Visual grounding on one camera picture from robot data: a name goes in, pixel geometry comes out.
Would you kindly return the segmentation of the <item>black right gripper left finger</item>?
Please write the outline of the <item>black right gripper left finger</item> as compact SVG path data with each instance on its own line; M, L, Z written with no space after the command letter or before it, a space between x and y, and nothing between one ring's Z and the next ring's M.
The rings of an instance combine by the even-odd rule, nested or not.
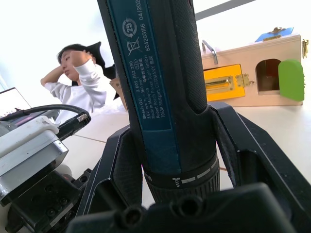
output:
M143 175L130 127L112 134L92 170L77 216L141 205Z

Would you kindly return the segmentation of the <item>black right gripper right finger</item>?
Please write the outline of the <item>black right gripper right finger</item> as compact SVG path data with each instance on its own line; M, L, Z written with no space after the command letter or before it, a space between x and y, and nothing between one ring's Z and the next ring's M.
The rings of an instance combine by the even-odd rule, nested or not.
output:
M211 103L220 153L233 187L265 183L297 230L311 228L311 185L273 138L224 102Z

